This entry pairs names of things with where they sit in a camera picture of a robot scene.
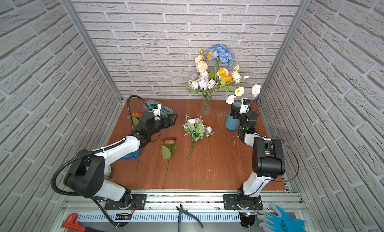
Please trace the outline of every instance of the orange ranunculus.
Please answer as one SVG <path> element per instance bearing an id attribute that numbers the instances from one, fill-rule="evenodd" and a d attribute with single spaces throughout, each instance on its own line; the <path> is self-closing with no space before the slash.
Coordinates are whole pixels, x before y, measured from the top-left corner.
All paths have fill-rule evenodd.
<path id="1" fill-rule="evenodd" d="M 176 143 L 176 137 L 165 139 L 163 140 L 163 142 L 166 143 L 167 145 L 173 145 L 174 143 Z"/>
<path id="2" fill-rule="evenodd" d="M 133 117 L 136 117 L 136 118 L 139 118 L 141 117 L 143 114 L 142 113 L 132 113 L 132 116 Z"/>
<path id="3" fill-rule="evenodd" d="M 213 54 L 214 52 L 209 52 L 208 54 L 207 54 L 207 58 L 208 58 L 208 60 L 212 60 L 212 54 Z"/>
<path id="4" fill-rule="evenodd" d="M 219 74 L 219 76 L 221 76 L 221 77 L 227 77 L 227 76 L 228 76 L 228 75 L 227 75 L 227 72 L 225 71 L 224 68 L 219 69 L 218 74 Z"/>

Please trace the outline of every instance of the brick wall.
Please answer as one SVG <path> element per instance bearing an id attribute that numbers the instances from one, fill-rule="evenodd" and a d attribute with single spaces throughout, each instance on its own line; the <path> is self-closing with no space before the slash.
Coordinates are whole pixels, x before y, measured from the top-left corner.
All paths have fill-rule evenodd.
<path id="1" fill-rule="evenodd" d="M 261 98 L 318 230 L 384 230 L 383 5 L 312 0 Z"/>
<path id="2" fill-rule="evenodd" d="M 52 174 L 97 147 L 116 104 L 59 0 L 0 0 L 0 231 L 49 230 Z"/>
<path id="3" fill-rule="evenodd" d="M 262 84 L 300 0 L 72 0 L 123 97 L 191 98 L 199 48 L 223 43 Z M 218 92 L 216 99 L 225 99 Z"/>

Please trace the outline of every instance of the wooden table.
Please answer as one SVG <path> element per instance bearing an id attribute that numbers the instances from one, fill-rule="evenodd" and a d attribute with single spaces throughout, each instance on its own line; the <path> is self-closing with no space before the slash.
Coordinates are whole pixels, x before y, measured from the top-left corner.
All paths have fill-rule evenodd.
<path id="1" fill-rule="evenodd" d="M 212 127 L 214 136 L 200 139 L 188 161 L 192 139 L 185 136 L 182 124 L 185 114 L 199 117 L 201 100 L 158 99 L 179 115 L 173 127 L 161 130 L 160 138 L 149 143 L 137 159 L 114 162 L 113 178 L 127 188 L 161 189 L 166 175 L 166 160 L 161 155 L 161 145 L 167 138 L 177 138 L 177 149 L 169 160 L 165 189 L 220 189 L 236 190 L 252 172 L 252 148 L 237 138 L 237 131 L 225 127 L 230 106 L 224 100 L 212 100 L 212 114 L 203 116 L 204 124 Z M 143 103 L 131 100 L 131 112 L 145 112 Z M 266 136 L 262 118 L 257 119 L 257 132 Z M 113 130 L 108 144 L 121 140 L 131 132 L 128 110 L 125 106 Z M 285 190 L 281 182 L 269 182 L 264 190 Z"/>

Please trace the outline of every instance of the work glove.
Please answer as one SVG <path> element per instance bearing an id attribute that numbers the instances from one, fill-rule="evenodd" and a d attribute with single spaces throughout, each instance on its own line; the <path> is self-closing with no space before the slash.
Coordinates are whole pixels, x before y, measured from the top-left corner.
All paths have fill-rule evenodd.
<path id="1" fill-rule="evenodd" d="M 277 213 L 277 216 L 265 210 L 258 211 L 257 218 L 262 220 L 259 226 L 265 232 L 305 232 L 303 220 L 292 219 L 276 204 L 271 204 L 271 208 Z"/>

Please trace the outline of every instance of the wire cutters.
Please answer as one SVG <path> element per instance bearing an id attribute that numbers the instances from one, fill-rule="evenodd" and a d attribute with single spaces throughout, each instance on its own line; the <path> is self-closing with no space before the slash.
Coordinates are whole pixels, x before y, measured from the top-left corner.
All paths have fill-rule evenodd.
<path id="1" fill-rule="evenodd" d="M 200 222 L 200 220 L 198 218 L 196 218 L 195 216 L 191 215 L 190 213 L 188 213 L 187 210 L 184 210 L 183 209 L 183 206 L 180 204 L 180 208 L 176 206 L 176 209 L 179 211 L 179 215 L 177 216 L 177 219 L 179 220 L 177 222 L 177 232 L 181 232 L 180 230 L 180 223 L 181 223 L 181 215 L 182 214 L 185 214 L 189 217 L 191 217 L 192 219 L 194 219 L 197 223 L 199 223 L 200 227 L 203 227 L 203 224 Z"/>

